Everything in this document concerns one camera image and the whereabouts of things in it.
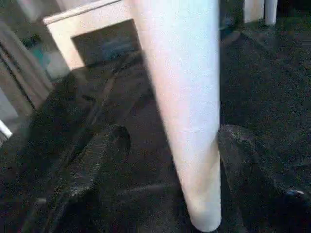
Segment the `white table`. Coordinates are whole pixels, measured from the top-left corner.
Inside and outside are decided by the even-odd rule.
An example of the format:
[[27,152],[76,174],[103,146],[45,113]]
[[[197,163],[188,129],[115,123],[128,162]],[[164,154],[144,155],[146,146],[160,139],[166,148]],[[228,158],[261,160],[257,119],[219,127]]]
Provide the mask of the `white table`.
[[129,6],[124,0],[100,0],[43,19],[70,70],[85,64],[73,37],[130,20]]

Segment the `white wall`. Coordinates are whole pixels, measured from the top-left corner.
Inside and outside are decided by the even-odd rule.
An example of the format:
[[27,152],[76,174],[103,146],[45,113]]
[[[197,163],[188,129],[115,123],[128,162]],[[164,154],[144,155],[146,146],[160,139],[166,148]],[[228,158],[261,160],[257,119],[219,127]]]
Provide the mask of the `white wall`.
[[56,0],[62,11],[69,10],[98,0]]
[[18,114],[0,88],[0,120],[7,121],[18,118]]

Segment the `floor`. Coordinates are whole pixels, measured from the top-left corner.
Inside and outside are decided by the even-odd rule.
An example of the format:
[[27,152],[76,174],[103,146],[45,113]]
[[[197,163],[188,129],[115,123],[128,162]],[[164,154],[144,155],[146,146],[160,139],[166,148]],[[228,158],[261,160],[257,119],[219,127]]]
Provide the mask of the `floor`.
[[[309,37],[304,30],[286,31],[285,28],[290,27],[288,23],[277,25],[275,30],[249,27],[230,34],[234,36],[226,37],[221,44],[221,123],[242,125],[254,131],[307,180],[311,174],[308,153],[311,149],[308,97],[311,85],[307,55],[310,47],[305,42]],[[124,181],[119,195],[120,201],[129,195],[131,201],[120,206],[111,224],[128,231],[198,232],[190,223],[156,100],[139,53],[122,62],[96,64],[74,71],[62,83],[74,87],[73,97],[61,90],[56,96],[60,101],[61,97],[68,97],[62,107],[80,113],[85,105],[74,106],[76,98],[100,98],[116,67],[119,68],[114,74],[115,82],[98,121],[125,125],[130,133],[131,151],[123,168]],[[69,83],[72,77],[77,80],[74,85]],[[55,108],[46,104],[41,114]],[[55,114],[51,119],[57,123],[60,116]],[[56,123],[41,127],[47,129],[43,131],[46,137],[58,135]],[[23,135],[25,132],[17,131],[15,137]],[[13,139],[12,154],[17,150]],[[41,151],[47,150],[46,147],[52,151],[64,142],[46,147],[40,144],[40,139],[38,143]],[[221,192],[222,222],[216,232],[248,232],[231,198],[223,168]],[[72,232],[88,225],[84,216],[75,214],[82,209],[79,205],[69,208],[59,230]]]

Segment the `white pole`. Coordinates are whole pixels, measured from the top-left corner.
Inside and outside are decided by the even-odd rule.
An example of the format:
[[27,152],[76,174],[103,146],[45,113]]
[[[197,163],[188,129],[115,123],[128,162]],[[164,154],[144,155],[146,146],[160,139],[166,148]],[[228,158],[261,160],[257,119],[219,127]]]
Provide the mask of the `white pole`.
[[0,120],[0,131],[6,136],[6,138],[10,138],[12,136],[12,132],[9,128]]
[[267,26],[276,23],[277,0],[266,0],[265,4],[265,23]]
[[193,225],[220,215],[217,0],[130,0]]

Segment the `white table leg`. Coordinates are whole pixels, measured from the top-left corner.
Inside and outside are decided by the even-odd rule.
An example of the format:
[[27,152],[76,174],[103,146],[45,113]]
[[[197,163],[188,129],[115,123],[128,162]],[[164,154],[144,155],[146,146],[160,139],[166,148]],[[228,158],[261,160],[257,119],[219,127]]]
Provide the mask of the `white table leg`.
[[245,0],[244,23],[256,22],[263,19],[264,0]]
[[217,0],[130,0],[191,221],[220,214]]
[[267,26],[276,23],[277,0],[266,0],[265,5],[265,23]]

